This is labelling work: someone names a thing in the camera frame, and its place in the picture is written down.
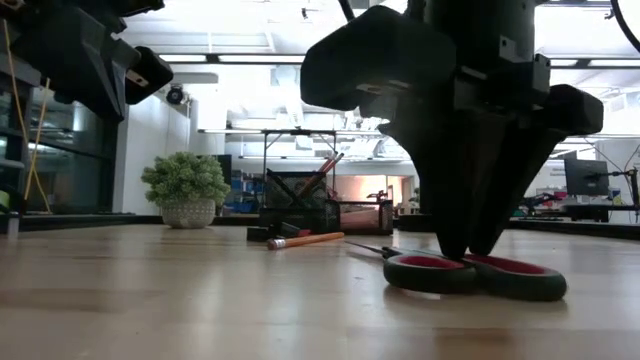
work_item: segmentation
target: white wall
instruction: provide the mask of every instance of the white wall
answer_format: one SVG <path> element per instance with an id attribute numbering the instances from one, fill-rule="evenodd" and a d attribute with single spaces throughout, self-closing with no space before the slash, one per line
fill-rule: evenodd
<path id="1" fill-rule="evenodd" d="M 129 107 L 118 127 L 118 149 L 113 196 L 114 212 L 157 215 L 159 209 L 145 199 L 148 186 L 142 170 L 156 156 L 189 150 L 191 121 L 157 96 Z"/>
<path id="2" fill-rule="evenodd" d="M 563 160 L 547 161 L 538 171 L 538 175 L 533 179 L 524 196 L 537 195 L 537 189 L 562 188 L 565 186 L 567 186 L 567 180 L 565 178 Z"/>
<path id="3" fill-rule="evenodd" d="M 224 129 L 227 123 L 226 100 L 222 98 L 217 87 L 189 91 L 197 94 L 191 101 L 191 129 L 189 151 L 196 155 L 221 155 L 225 150 L 224 134 L 203 134 L 198 129 Z"/>
<path id="4" fill-rule="evenodd" d="M 635 106 L 607 112 L 605 113 L 604 126 L 600 134 L 640 135 L 640 121 L 637 121 L 639 116 L 640 108 Z"/>

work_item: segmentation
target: potted plant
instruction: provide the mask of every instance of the potted plant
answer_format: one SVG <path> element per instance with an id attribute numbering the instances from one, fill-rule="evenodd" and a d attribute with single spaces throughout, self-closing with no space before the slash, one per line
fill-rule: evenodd
<path id="1" fill-rule="evenodd" d="M 141 179 L 151 186 L 146 197 L 160 206 L 162 221 L 179 229 L 210 225 L 216 203 L 222 204 L 231 190 L 218 160 L 188 152 L 156 157 L 155 166 L 146 167 Z"/>

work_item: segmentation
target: wooden table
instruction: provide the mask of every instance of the wooden table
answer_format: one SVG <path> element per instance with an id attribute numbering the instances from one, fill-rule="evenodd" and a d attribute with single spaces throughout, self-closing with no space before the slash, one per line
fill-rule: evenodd
<path id="1" fill-rule="evenodd" d="M 495 254 L 564 272 L 566 302 L 387 286 L 341 241 L 277 252 L 243 228 L 115 226 L 0 240 L 0 359 L 638 359 L 640 246 L 525 231 Z M 433 235 L 354 237 L 437 249 Z"/>

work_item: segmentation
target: scissor blade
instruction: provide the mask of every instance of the scissor blade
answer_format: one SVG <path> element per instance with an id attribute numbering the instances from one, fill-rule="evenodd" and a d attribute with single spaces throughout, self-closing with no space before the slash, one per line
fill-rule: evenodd
<path id="1" fill-rule="evenodd" d="M 358 243 L 353 243 L 351 241 L 345 241 L 345 242 L 347 244 L 350 244 L 350 245 L 353 245 L 353 246 L 358 246 L 358 247 L 361 247 L 363 249 L 367 249 L 369 251 L 373 251 L 374 253 L 378 253 L 380 255 L 386 255 L 387 254 L 387 252 L 382 250 L 382 249 L 378 249 L 378 248 L 374 248 L 374 247 L 371 247 L 371 246 L 362 245 L 362 244 L 358 244 Z"/>

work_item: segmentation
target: fluorescent light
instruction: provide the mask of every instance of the fluorescent light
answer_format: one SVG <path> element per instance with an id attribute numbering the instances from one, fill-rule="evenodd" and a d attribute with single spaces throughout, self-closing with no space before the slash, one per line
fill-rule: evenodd
<path id="1" fill-rule="evenodd" d="M 160 55 L 166 62 L 207 62 L 206 55 Z"/>
<path id="2" fill-rule="evenodd" d="M 304 55 L 220 55 L 220 62 L 302 64 Z"/>
<path id="3" fill-rule="evenodd" d="M 559 153 L 555 153 L 555 154 L 553 154 L 553 155 L 549 155 L 549 159 L 555 159 L 555 158 L 558 158 L 558 157 L 560 157 L 560 156 L 562 156 L 562 155 L 570 154 L 570 153 L 572 153 L 572 152 L 574 152 L 574 151 L 577 151 L 577 150 L 565 150 L 565 151 L 561 151 L 561 152 L 559 152 Z"/>
<path id="4" fill-rule="evenodd" d="M 264 156 L 250 155 L 250 156 L 238 156 L 238 159 L 244 160 L 264 160 Z M 267 156 L 267 159 L 275 160 L 295 160 L 295 161 L 320 161 L 326 160 L 326 157 L 321 156 Z"/>
<path id="5" fill-rule="evenodd" d="M 577 63 L 575 59 L 551 59 L 551 66 L 575 66 Z"/>
<path id="6" fill-rule="evenodd" d="M 589 66 L 611 66 L 611 67 L 624 67 L 624 66 L 640 66 L 640 59 L 610 59 L 610 60 L 591 60 Z"/>
<path id="7" fill-rule="evenodd" d="M 251 129 L 201 129 L 207 134 L 262 134 L 260 130 Z"/>
<path id="8" fill-rule="evenodd" d="M 374 162 L 384 162 L 384 161 L 411 161 L 410 158 L 401 158 L 401 157 L 345 157 L 343 160 L 351 160 L 351 161 L 374 161 Z"/>
<path id="9" fill-rule="evenodd" d="M 591 141 L 597 141 L 597 140 L 611 140 L 611 139 L 640 139 L 639 135 L 633 135 L 633 134 L 592 134 L 592 135 L 587 135 L 587 136 L 570 136 L 570 138 L 581 138 L 581 139 L 588 139 Z"/>
<path id="10" fill-rule="evenodd" d="M 356 135 L 357 136 L 357 135 L 383 135 L 383 134 L 380 131 L 344 130 L 344 131 L 336 131 L 336 135 Z"/>

